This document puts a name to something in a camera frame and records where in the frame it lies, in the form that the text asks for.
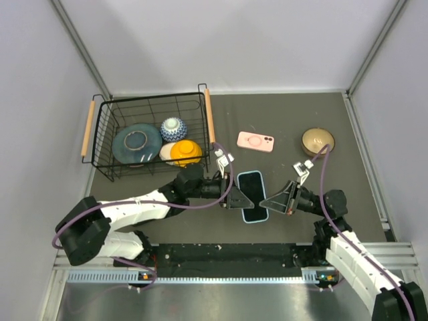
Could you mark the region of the pink phone case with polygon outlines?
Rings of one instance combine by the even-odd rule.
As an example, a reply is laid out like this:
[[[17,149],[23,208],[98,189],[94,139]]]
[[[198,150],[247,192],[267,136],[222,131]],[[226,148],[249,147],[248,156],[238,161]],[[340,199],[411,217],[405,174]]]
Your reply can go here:
[[[237,137],[237,146],[260,152],[272,152],[274,138],[272,136],[241,131]]]

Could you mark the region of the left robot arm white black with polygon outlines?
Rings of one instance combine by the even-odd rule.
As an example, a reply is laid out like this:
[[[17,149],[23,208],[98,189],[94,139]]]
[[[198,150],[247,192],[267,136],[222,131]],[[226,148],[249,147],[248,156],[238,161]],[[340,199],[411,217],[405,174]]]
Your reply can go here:
[[[148,263],[152,247],[141,231],[123,228],[174,217],[192,209],[191,199],[208,199],[208,206],[252,209],[254,204],[236,185],[230,173],[204,176],[197,163],[182,168],[176,178],[148,194],[121,201],[83,198],[56,226],[52,244],[65,251],[70,265],[79,266],[97,257],[119,257],[137,265]]]

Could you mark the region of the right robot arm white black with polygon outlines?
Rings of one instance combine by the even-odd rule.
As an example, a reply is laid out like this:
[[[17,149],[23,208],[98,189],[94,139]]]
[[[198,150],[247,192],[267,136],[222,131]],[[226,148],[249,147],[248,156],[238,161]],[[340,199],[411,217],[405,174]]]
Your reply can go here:
[[[292,215],[303,211],[321,216],[314,223],[312,256],[304,266],[330,264],[351,285],[370,312],[372,320],[426,320],[427,305],[415,282],[404,282],[391,273],[360,242],[344,216],[348,213],[343,191],[317,195],[295,181],[260,202],[270,211]]]

